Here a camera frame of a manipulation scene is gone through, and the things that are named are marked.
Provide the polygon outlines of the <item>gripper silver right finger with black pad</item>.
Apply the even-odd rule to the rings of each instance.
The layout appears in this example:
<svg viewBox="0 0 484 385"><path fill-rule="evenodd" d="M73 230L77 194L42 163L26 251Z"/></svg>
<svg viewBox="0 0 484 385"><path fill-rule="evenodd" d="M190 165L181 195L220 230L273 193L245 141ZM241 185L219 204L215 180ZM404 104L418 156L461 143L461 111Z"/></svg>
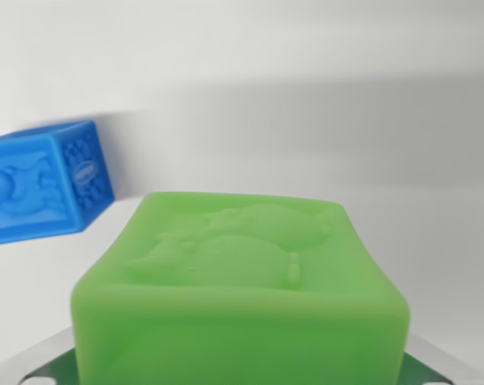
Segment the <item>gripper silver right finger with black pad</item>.
<svg viewBox="0 0 484 385"><path fill-rule="evenodd" d="M484 374L410 333L403 360L403 384L484 384Z"/></svg>

